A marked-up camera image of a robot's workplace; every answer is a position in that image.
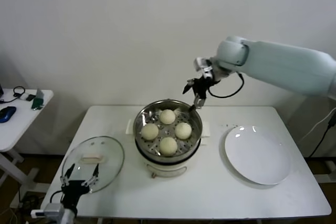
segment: white table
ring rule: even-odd
[[[44,105],[47,105],[50,99],[54,96],[54,93],[51,90],[42,90],[42,92],[44,93]],[[36,94],[36,90],[28,89],[26,90],[26,93]],[[13,98],[13,90],[4,89],[4,95],[0,99],[10,101]],[[13,177],[22,185],[20,187],[21,197],[24,197],[27,191],[45,193],[49,188],[49,184],[34,182],[38,169],[33,168],[29,174],[26,175],[15,166],[17,162],[22,162],[24,159],[13,149],[13,147],[42,111],[32,110],[32,103],[32,101],[28,102],[17,99],[11,103],[0,104],[0,110],[7,106],[16,107],[16,112],[13,114],[11,119],[6,123],[0,123],[0,168],[5,172],[0,178],[0,186],[6,179],[7,175]],[[13,161],[10,162],[1,154],[1,152],[7,152],[13,158]],[[19,198],[17,193],[11,203],[11,207],[16,208],[18,203]]]
[[[201,146],[195,154],[196,164],[182,176],[155,179],[145,170],[134,138],[125,134],[128,120],[141,109],[141,106],[93,106],[88,110],[66,155],[90,137],[109,135],[122,143],[125,163],[111,185],[81,197],[77,206],[78,216],[262,219],[331,213],[323,192],[274,108],[202,108],[200,115],[203,121],[210,123],[211,137],[208,144]],[[232,168],[219,147],[233,124],[268,127],[282,139],[292,158],[291,172],[285,181],[276,186],[257,185]],[[42,208],[52,193],[60,189],[61,166]],[[60,195],[56,195],[53,201],[59,202],[59,199]]]

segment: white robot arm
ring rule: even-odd
[[[189,80],[183,93],[193,88],[196,108],[203,106],[209,87],[235,72],[304,95],[336,99],[336,61],[316,50],[228,37],[215,57],[197,58],[194,65],[203,76]]]

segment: glass lid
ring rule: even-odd
[[[89,180],[98,165],[98,181],[91,186],[91,193],[108,186],[120,173],[125,154],[118,140],[109,136],[97,136],[75,147],[62,167],[62,176],[74,164],[69,180]]]

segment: computer mouse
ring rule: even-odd
[[[14,106],[8,106],[0,110],[0,123],[5,123],[9,119],[11,119],[15,111],[16,111],[16,107]]]

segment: steamed bun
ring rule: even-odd
[[[175,135],[182,140],[185,140],[191,136],[191,126],[187,123],[179,123],[175,127]]]
[[[172,137],[165,137],[160,142],[160,153],[164,156],[172,156],[177,151],[177,142]]]
[[[141,136],[148,140],[154,140],[159,134],[159,128],[154,123],[148,123],[141,129]]]
[[[159,118],[164,124],[172,124],[175,121],[176,115],[172,110],[164,110],[161,112]]]

